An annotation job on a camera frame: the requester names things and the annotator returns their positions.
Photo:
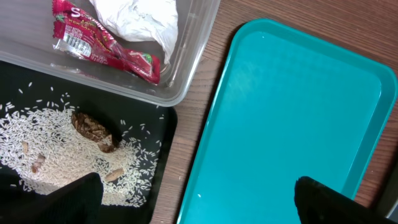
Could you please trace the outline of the red snack wrapper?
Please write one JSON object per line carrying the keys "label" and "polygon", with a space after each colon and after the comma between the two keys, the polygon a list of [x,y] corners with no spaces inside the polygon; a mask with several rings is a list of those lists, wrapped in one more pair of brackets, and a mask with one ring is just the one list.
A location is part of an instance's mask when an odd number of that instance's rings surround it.
{"label": "red snack wrapper", "polygon": [[58,40],[55,50],[159,84],[160,60],[156,56],[125,49],[99,21],[69,1],[53,0],[52,15],[55,18],[53,38]]}

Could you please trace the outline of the pile of white rice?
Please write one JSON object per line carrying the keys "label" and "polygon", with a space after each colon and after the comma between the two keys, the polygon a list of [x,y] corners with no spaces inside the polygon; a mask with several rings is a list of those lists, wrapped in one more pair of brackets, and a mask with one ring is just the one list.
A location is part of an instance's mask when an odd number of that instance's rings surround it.
{"label": "pile of white rice", "polygon": [[23,191],[48,195],[91,172],[103,184],[103,205],[139,208],[149,192],[160,162],[164,135],[146,123],[127,126],[113,152],[80,134],[72,123],[79,109],[75,97],[57,93],[59,102],[24,88],[1,88],[1,167],[18,176]]}

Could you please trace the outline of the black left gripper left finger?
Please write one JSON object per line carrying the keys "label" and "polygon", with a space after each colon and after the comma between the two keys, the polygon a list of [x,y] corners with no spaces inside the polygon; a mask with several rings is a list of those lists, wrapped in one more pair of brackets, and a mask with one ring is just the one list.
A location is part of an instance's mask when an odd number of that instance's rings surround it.
{"label": "black left gripper left finger", "polygon": [[96,223],[103,196],[99,174],[89,173],[48,195],[1,186],[1,224]]}

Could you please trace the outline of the white tissue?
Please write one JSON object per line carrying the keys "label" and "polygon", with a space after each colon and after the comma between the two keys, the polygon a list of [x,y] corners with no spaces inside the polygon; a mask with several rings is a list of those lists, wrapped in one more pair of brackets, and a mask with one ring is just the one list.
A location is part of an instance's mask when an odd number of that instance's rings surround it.
{"label": "white tissue", "polygon": [[100,23],[129,42],[156,41],[168,64],[178,39],[176,0],[90,0]]}

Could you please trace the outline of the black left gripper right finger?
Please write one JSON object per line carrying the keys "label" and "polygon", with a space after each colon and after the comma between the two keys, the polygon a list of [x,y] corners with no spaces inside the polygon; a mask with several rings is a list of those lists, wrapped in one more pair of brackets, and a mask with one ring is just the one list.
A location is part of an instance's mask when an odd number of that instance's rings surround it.
{"label": "black left gripper right finger", "polygon": [[310,177],[300,177],[294,190],[301,224],[396,224]]}

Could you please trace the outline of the brown food scrap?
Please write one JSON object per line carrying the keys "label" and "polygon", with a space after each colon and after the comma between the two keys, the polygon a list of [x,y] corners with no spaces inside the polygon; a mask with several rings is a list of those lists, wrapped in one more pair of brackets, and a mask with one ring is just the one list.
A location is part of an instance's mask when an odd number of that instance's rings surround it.
{"label": "brown food scrap", "polygon": [[96,143],[103,153],[112,153],[119,147],[119,141],[111,131],[92,116],[84,113],[73,113],[73,127],[84,137]]}

